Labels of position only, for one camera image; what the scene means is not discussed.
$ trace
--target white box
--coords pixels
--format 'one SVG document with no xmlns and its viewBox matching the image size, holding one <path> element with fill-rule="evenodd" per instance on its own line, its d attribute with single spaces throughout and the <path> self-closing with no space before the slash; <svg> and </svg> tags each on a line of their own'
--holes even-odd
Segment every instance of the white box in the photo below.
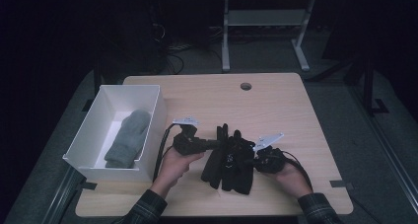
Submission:
<svg viewBox="0 0 418 224">
<path fill-rule="evenodd" d="M 132 169 L 105 167 L 105 153 L 121 126 L 135 110 L 150 113 L 142 152 Z M 91 181 L 149 182 L 164 136 L 167 108 L 159 85 L 103 85 L 63 159 Z"/>
</svg>

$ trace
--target hand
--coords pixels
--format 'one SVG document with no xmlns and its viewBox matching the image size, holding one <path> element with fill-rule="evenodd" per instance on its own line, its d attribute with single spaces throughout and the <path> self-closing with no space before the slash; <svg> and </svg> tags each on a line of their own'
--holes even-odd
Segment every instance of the hand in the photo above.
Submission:
<svg viewBox="0 0 418 224">
<path fill-rule="evenodd" d="M 150 190 L 166 198 L 171 187 L 177 184 L 182 175 L 188 171 L 190 163 L 202 158 L 204 153 L 182 156 L 173 147 L 163 159 L 160 173 L 150 187 Z"/>
<path fill-rule="evenodd" d="M 283 190 L 295 198 L 300 198 L 313 192 L 302 173 L 289 163 L 286 163 L 283 170 L 276 174 L 263 174 L 275 180 Z"/>
</svg>

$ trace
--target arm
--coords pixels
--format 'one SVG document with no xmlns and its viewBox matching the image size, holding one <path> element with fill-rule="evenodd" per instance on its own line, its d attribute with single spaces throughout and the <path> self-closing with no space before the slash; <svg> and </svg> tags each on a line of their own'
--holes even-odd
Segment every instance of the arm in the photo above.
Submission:
<svg viewBox="0 0 418 224">
<path fill-rule="evenodd" d="M 167 206 L 165 198 L 170 189 L 188 171 L 189 164 L 202 157 L 203 153 L 181 156 L 174 148 L 170 149 L 151 187 L 144 192 L 126 216 L 114 223 L 157 223 Z"/>
<path fill-rule="evenodd" d="M 301 172 L 291 164 L 286 163 L 283 170 L 276 174 L 264 175 L 272 178 L 284 191 L 298 200 L 310 224 L 342 223 L 325 195 L 314 193 Z"/>
</svg>

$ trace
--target plaid sleeve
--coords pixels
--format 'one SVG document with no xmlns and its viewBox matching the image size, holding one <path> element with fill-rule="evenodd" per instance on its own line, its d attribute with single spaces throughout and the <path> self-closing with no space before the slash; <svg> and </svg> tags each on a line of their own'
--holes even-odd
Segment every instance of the plaid sleeve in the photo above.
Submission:
<svg viewBox="0 0 418 224">
<path fill-rule="evenodd" d="M 308 223 L 342 223 L 323 193 L 311 193 L 298 199 Z"/>
<path fill-rule="evenodd" d="M 162 197 L 148 189 L 142 194 L 141 198 L 139 198 L 129 213 L 118 222 L 114 223 L 157 223 L 166 206 L 167 203 Z"/>
</svg>

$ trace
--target floor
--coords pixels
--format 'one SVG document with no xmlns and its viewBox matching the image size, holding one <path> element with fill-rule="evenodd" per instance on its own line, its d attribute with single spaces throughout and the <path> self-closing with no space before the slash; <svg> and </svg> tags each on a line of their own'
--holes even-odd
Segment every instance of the floor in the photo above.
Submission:
<svg viewBox="0 0 418 224">
<path fill-rule="evenodd" d="M 320 58 L 327 31 L 309 31 L 304 50 L 312 67 L 302 71 L 292 47 L 290 38 L 295 30 L 280 30 L 281 36 L 244 44 L 231 44 L 230 73 L 256 72 L 297 72 L 302 78 L 309 78 L 337 63 Z M 176 53 L 184 62 L 181 74 L 221 73 L 219 59 L 220 44 L 213 43 L 210 50 L 191 48 Z M 174 68 L 180 67 L 178 58 L 170 58 Z M 169 74 L 167 68 L 161 74 Z M 346 223 L 417 223 L 418 216 L 408 201 L 402 186 L 386 157 L 380 138 L 372 129 L 370 121 L 380 125 L 395 153 L 400 158 L 410 178 L 418 181 L 417 165 L 417 123 L 396 98 L 390 84 L 378 72 L 375 73 L 375 98 L 383 100 L 389 113 L 369 117 L 357 99 L 361 95 L 361 84 L 348 87 L 343 78 L 343 69 L 316 83 L 305 83 L 306 89 L 331 148 L 341 176 L 348 185 L 354 203 L 353 213 L 341 216 Z M 49 204 L 59 191 L 68 165 L 61 157 L 68 149 L 86 112 L 83 108 L 94 97 L 93 72 L 86 75 L 79 85 L 66 111 L 50 137 L 40 159 L 15 203 L 6 223 L 40 223 L 50 215 Z M 79 191 L 68 193 L 68 206 L 56 211 L 60 223 L 110 223 L 114 218 L 81 218 L 74 213 Z M 213 223 L 233 223 L 233 220 L 214 220 Z"/>
</svg>

